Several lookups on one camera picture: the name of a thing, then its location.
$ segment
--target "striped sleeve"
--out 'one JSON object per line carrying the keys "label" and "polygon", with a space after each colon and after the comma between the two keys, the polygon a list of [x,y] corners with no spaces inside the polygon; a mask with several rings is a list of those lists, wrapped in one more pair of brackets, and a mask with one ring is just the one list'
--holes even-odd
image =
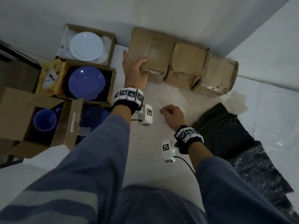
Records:
{"label": "striped sleeve", "polygon": [[121,189],[129,125],[109,116],[0,212],[0,223],[108,223]]}

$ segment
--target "person's right hand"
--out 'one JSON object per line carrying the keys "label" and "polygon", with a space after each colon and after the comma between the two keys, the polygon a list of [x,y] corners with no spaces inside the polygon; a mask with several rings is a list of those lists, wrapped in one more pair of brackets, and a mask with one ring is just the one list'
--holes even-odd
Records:
{"label": "person's right hand", "polygon": [[181,125],[186,125],[184,113],[178,106],[167,105],[160,109],[160,113],[164,116],[167,125],[175,132]]}

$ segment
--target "clothing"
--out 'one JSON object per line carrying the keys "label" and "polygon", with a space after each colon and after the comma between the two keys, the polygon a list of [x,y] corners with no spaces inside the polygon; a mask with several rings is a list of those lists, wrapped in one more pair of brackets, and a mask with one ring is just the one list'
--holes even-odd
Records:
{"label": "clothing", "polygon": [[121,191],[129,132],[122,117],[109,116],[5,207],[0,223],[290,223],[218,157],[196,170],[206,214],[172,192]]}

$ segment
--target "blue cup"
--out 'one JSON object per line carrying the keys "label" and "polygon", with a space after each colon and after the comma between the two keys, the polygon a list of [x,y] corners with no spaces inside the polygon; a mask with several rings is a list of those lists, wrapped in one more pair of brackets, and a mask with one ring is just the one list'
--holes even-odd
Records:
{"label": "blue cup", "polygon": [[57,107],[55,112],[51,109],[42,109],[33,118],[33,125],[39,131],[52,131],[57,127],[57,116],[62,108]]}

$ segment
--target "blue sleeve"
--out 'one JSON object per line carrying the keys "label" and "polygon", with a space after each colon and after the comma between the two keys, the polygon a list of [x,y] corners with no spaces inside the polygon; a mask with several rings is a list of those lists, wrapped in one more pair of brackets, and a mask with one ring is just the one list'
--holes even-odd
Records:
{"label": "blue sleeve", "polygon": [[121,116],[109,116],[5,207],[0,222],[109,223],[122,187],[129,134]]}
{"label": "blue sleeve", "polygon": [[222,158],[204,158],[195,175],[209,224],[292,223]]}

